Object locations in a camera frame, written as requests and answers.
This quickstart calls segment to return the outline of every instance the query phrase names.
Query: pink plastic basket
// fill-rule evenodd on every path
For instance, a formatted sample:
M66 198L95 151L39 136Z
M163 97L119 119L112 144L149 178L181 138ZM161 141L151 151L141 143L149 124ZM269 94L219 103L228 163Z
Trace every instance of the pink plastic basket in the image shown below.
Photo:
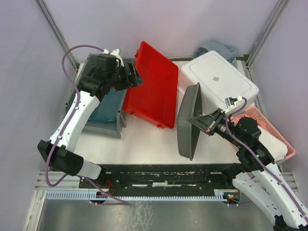
M267 130L274 137L285 143L285 145L287 145L288 152L287 155L285 155L286 159L289 159L295 155L295 149L288 143L288 141L285 140L285 138L274 128L274 126L264 117L264 115L256 107L250 107L246 109L245 114L255 120L265 123L266 128L264 129Z

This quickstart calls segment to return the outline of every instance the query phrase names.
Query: teal cloth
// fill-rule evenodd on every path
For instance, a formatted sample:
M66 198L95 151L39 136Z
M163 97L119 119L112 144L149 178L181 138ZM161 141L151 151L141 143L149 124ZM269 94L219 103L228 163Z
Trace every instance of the teal cloth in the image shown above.
M192 58L195 59L200 55L207 53L208 51L216 51L222 57L229 61L235 68L237 68L236 57L239 56L239 51L237 47L229 44L224 44L222 42L207 42L200 46L195 53L192 55Z

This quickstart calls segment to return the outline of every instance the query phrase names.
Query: white box lid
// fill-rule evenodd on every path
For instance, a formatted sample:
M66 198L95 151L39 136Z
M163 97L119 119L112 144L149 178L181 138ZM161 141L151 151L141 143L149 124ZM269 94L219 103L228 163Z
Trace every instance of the white box lid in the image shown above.
M253 101L258 94L258 87L216 51L209 51L181 68L180 92L184 93L189 85L198 82L203 98L222 109L226 108L228 97L241 95Z

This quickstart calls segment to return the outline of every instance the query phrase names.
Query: white wall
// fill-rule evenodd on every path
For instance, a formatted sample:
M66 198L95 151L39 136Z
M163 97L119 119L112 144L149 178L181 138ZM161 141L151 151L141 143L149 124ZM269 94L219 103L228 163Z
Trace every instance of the white wall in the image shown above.
M33 0L2 1L0 31L0 230L19 231L44 166L37 144L63 118L69 85Z
M308 205L308 1L290 1L253 66L270 122L293 145L286 162Z
M45 0L70 47L120 47L145 40L168 56L188 56L217 40L249 53L278 0ZM87 51L74 51L82 62Z

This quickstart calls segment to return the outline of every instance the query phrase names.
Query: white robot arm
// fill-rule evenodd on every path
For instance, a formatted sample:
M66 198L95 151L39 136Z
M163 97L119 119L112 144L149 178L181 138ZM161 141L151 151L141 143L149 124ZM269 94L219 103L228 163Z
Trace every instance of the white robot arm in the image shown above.
M110 88L124 90L138 86L142 79L138 75L134 63L128 63L126 71L119 49L95 56L95 67L78 83L79 92L62 123L50 137L49 141L40 141L38 150L45 162L57 170L71 176L82 176L97 179L102 171L99 165L84 160L74 153L78 137L94 109L102 101Z
M226 104L230 109L226 112L244 100L246 102L244 97L227 98ZM282 177L274 158L258 140L261 131L257 122L243 117L235 126L226 112L219 108L211 114L192 117L189 122L209 136L217 133L239 148L236 155L241 165L232 164L222 171L227 181L266 214L275 231L308 230L308 210ZM247 172L252 172L268 193L257 186Z

